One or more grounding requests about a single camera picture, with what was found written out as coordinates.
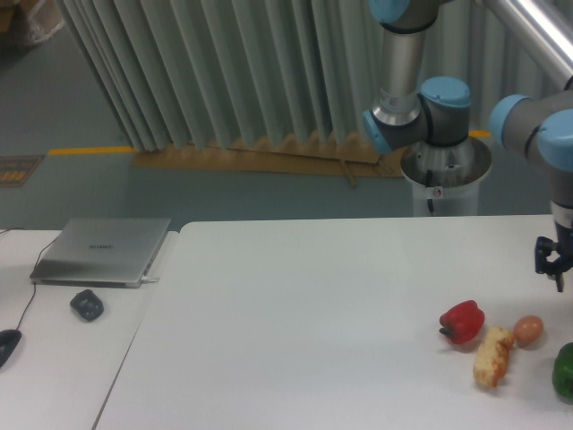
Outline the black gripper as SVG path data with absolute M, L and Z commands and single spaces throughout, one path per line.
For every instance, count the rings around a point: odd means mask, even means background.
M 544 274 L 556 284 L 559 293 L 564 290 L 564 263 L 561 256 L 572 257 L 572 210 L 552 211 L 558 243 L 539 236 L 535 242 L 535 272 Z

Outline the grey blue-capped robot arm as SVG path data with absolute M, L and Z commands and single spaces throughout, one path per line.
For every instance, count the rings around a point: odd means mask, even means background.
M 549 180 L 556 238 L 537 239 L 535 271 L 562 287 L 572 267 L 572 27 L 544 1 L 490 1 L 488 7 L 559 87 L 543 99 L 502 99 L 491 112 L 490 130 Z M 416 146 L 402 169 L 423 186 L 424 205 L 433 213 L 434 190 L 478 182 L 491 167 L 491 155 L 469 136 L 468 86 L 447 76 L 417 80 L 440 2 L 372 1 L 370 10 L 384 30 L 387 65 L 378 98 L 363 112 L 364 127 L 380 153 Z

